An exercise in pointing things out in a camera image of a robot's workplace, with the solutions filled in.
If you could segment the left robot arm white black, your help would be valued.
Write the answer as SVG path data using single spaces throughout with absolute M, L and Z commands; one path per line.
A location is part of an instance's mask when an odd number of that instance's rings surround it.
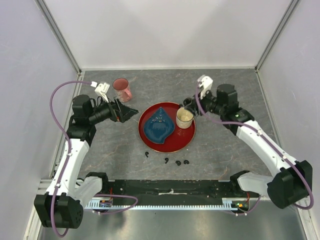
M 96 103 L 81 94 L 72 100 L 73 114 L 66 131 L 62 159 L 52 182 L 44 194 L 37 194 L 34 207 L 45 228 L 77 229 L 83 219 L 84 208 L 95 195 L 104 197 L 110 192 L 105 172 L 89 172 L 77 185 L 83 160 L 88 153 L 96 124 L 105 120 L 124 123 L 138 114 L 138 110 L 124 105 L 119 99 Z

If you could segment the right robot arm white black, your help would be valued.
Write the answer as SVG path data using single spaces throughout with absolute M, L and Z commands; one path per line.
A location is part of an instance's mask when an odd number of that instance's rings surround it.
M 232 84 L 221 84 L 216 95 L 200 84 L 196 93 L 183 101 L 183 107 L 194 116 L 204 116 L 224 125 L 246 143 L 263 161 L 270 176 L 243 170 L 233 175 L 229 191 L 235 197 L 253 192 L 268 197 L 280 209 L 294 205 L 302 210 L 314 206 L 313 168 L 298 161 L 279 147 L 260 127 L 255 118 L 239 106 L 238 93 Z

